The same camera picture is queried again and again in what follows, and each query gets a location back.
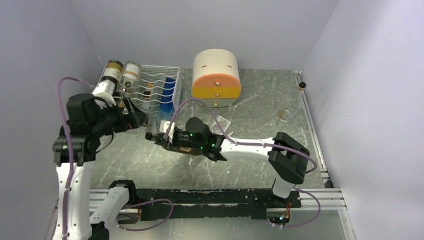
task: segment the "cylindrical container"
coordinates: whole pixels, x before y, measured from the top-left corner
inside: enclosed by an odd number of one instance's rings
[[[118,88],[118,79],[121,75],[122,67],[122,62],[115,59],[109,60],[92,94],[96,95],[105,92],[112,95]]]
[[[142,72],[142,66],[134,61],[127,61],[123,67],[123,73],[120,82],[123,84],[123,90],[126,93],[132,93],[134,82],[139,79]]]
[[[208,49],[200,52],[193,62],[191,93],[208,107],[231,105],[240,96],[237,59],[230,51]]]
[[[295,90],[295,96],[290,100],[287,107],[278,112],[278,118],[283,122],[290,122],[296,117],[298,112],[302,109],[303,98],[302,93],[306,88],[306,83],[301,81]]]
[[[113,94],[118,89],[118,79],[120,79],[122,67],[122,62],[115,59],[109,60],[106,67],[104,67],[103,74],[101,75],[97,86],[93,89],[91,94],[104,99],[110,105],[114,105],[115,101]],[[96,100],[96,102],[101,107],[106,106],[102,101]]]

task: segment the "white panel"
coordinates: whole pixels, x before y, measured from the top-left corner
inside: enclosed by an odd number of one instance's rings
[[[358,240],[423,239],[423,16],[422,0],[341,0],[302,71]]]
[[[58,199],[56,83],[95,84],[102,66],[67,0],[2,0],[0,22],[0,239],[40,240]],[[64,101],[89,91],[62,87]]]
[[[299,70],[338,0],[72,0],[101,60],[191,68],[225,49],[240,68]]]

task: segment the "container lid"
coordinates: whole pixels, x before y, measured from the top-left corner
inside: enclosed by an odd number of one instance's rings
[[[301,81],[300,83],[299,83],[299,90],[303,90],[303,89],[305,89],[306,88],[306,82],[303,82],[303,81]]]

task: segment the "beige cylindrical container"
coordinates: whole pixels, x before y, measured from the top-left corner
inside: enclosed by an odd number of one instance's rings
[[[226,107],[236,101],[241,91],[234,54],[224,49],[208,49],[197,54],[191,86],[194,98],[211,108]]]

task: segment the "blue item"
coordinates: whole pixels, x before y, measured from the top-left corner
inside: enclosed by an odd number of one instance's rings
[[[165,80],[165,85],[163,86],[164,90],[162,92],[162,97],[160,99],[161,103],[159,104],[159,111],[157,113],[157,126],[161,125],[162,120],[169,121],[171,120],[172,115],[175,112],[174,103],[172,98],[174,95],[174,87],[176,80],[167,77]]]

